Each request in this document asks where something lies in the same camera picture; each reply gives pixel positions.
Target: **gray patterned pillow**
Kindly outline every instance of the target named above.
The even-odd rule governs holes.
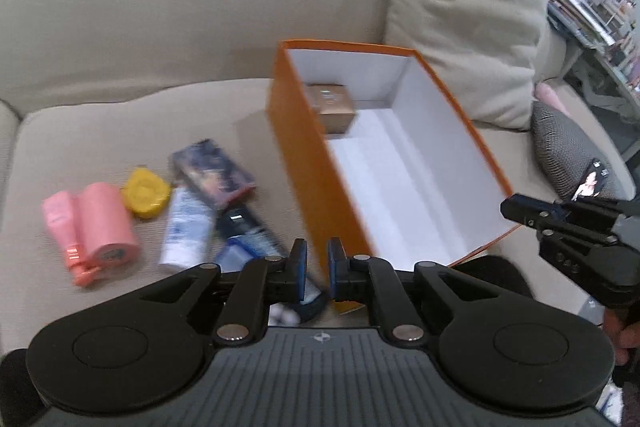
[[[600,195],[626,199],[618,177],[610,169],[608,158],[567,115],[536,100],[533,103],[531,133],[538,165],[563,200],[574,195],[582,182],[584,170],[594,158],[601,160],[609,170]]]

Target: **small brown box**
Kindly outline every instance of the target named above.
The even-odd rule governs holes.
[[[356,116],[347,88],[333,84],[316,84],[308,86],[307,89],[311,105],[324,126],[324,132],[347,132]]]

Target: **beige pillow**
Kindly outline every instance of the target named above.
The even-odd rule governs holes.
[[[546,0],[391,0],[385,42],[415,48],[472,120],[528,129]]]

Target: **yellow object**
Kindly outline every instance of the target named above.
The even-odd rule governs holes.
[[[146,167],[137,167],[121,190],[125,206],[143,219],[156,217],[169,201],[171,187]]]

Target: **gray ribbed panel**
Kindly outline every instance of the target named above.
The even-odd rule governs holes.
[[[487,411],[447,387],[429,357],[374,330],[270,328],[259,344],[223,349],[190,390],[152,410],[86,418],[51,410],[37,427],[610,427],[595,410],[559,419]]]

